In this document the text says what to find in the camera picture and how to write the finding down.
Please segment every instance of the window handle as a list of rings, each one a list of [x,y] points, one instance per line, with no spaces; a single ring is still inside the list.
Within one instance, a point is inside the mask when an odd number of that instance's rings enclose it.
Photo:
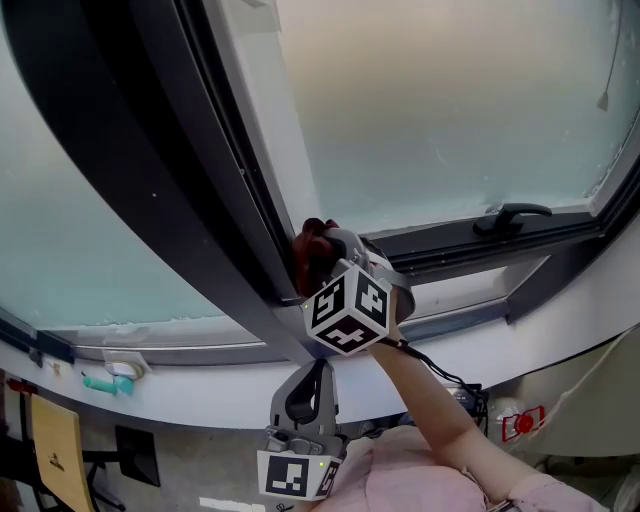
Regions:
[[[480,217],[473,225],[473,232],[478,236],[495,236],[517,233],[522,229],[523,221],[520,213],[532,213],[551,217],[551,209],[539,204],[507,203],[497,215]]]

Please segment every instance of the frosted glass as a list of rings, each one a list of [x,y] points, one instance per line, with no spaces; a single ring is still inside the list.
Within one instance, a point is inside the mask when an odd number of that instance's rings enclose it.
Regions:
[[[1,30],[0,240],[0,307],[33,327],[222,314],[75,168],[24,88]]]
[[[603,112],[620,0],[277,0],[322,215],[371,232],[587,204],[640,104],[639,5]]]

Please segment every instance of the pink shirt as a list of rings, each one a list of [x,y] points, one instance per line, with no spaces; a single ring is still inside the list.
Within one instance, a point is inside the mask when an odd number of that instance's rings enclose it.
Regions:
[[[542,474],[516,485],[509,500],[522,512],[606,510]],[[485,512],[489,507],[470,475],[437,466],[418,429],[403,426],[386,431],[379,439],[362,438],[349,444],[331,496],[314,512]]]

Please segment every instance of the chair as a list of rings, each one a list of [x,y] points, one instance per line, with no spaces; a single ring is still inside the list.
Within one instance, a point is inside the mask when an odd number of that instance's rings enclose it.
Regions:
[[[31,422],[41,483],[58,503],[49,512],[99,512],[98,501],[126,510],[96,491],[98,468],[119,462],[125,476],[160,486],[153,434],[116,427],[117,451],[82,451],[78,415],[38,395],[31,396]],[[92,463],[85,476],[84,463]]]

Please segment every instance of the floor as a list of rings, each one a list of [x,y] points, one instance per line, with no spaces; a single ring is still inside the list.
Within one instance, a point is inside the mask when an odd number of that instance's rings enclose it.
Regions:
[[[17,394],[9,390],[6,394],[7,408],[15,410]],[[160,488],[122,476],[117,464],[107,465],[106,475],[96,479],[98,487],[108,489],[131,512],[202,512],[206,509],[200,506],[200,497],[262,504],[266,512],[278,510],[278,504],[283,503],[258,493],[256,450],[262,448],[262,431],[159,423],[115,414],[46,392],[42,395],[78,412],[85,450],[115,450],[115,425],[154,434]],[[7,414],[7,421],[12,431],[19,431],[16,425],[19,417]],[[29,498],[23,500],[23,512],[37,512],[27,503]]]

